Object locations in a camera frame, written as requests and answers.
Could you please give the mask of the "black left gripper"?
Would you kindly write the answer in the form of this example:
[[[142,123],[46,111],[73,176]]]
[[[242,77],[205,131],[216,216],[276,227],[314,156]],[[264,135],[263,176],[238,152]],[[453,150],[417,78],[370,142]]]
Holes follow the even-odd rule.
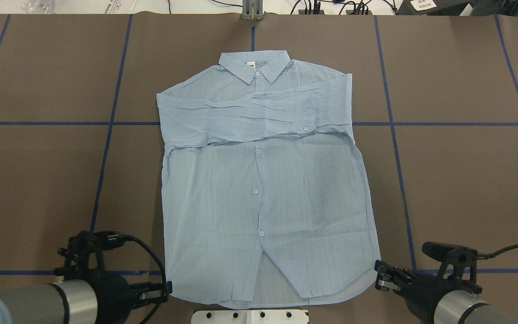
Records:
[[[123,324],[137,303],[166,303],[171,281],[129,284],[121,275],[89,276],[97,298],[96,324]]]

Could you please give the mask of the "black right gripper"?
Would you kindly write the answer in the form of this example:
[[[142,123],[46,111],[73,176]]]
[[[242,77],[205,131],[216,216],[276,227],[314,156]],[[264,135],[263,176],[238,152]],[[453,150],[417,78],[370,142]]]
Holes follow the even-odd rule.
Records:
[[[442,298],[458,289],[456,275],[438,277],[433,274],[415,275],[405,268],[391,266],[376,260],[377,272],[374,288],[378,291],[392,291],[401,296],[408,310],[420,320],[434,320],[434,313]]]

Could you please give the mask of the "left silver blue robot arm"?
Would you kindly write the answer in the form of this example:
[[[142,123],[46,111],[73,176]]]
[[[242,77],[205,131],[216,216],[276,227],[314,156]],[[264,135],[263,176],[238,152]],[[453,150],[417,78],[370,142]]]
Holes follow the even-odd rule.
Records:
[[[120,275],[0,290],[0,324],[123,324],[131,312],[167,301],[172,283],[130,284]]]

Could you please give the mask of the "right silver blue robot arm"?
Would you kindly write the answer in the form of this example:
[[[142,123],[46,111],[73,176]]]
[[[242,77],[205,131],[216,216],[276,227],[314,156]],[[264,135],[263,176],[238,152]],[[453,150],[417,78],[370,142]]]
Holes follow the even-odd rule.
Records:
[[[518,324],[518,317],[481,299],[481,289],[450,275],[419,274],[377,260],[375,288],[403,298],[423,324]]]

